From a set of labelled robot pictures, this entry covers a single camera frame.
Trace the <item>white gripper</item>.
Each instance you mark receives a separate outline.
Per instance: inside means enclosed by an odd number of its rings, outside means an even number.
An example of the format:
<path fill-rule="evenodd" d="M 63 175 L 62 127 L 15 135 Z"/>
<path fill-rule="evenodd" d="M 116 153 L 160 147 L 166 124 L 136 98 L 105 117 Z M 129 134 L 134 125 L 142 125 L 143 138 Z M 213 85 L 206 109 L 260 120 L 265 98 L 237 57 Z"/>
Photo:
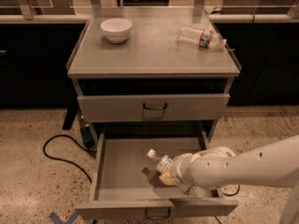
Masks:
<path fill-rule="evenodd" d="M 173 174 L 186 184 L 203 186 L 203 181 L 208 179 L 203 172 L 211 167 L 213 161 L 224 161 L 234 156 L 235 153 L 228 147 L 215 147 L 194 154 L 178 155 L 174 158 Z M 167 186 L 177 184 L 169 172 L 161 174 L 159 179 Z"/>

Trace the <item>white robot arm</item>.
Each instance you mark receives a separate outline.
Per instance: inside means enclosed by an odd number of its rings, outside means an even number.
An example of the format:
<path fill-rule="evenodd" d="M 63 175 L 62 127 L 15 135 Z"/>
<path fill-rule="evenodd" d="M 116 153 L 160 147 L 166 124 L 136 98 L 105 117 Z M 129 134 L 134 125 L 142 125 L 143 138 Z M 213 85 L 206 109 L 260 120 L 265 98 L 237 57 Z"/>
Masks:
<path fill-rule="evenodd" d="M 157 164 L 168 186 L 202 189 L 228 185 L 290 188 L 279 224 L 299 224 L 299 136 L 234 154 L 228 147 L 186 153 Z"/>

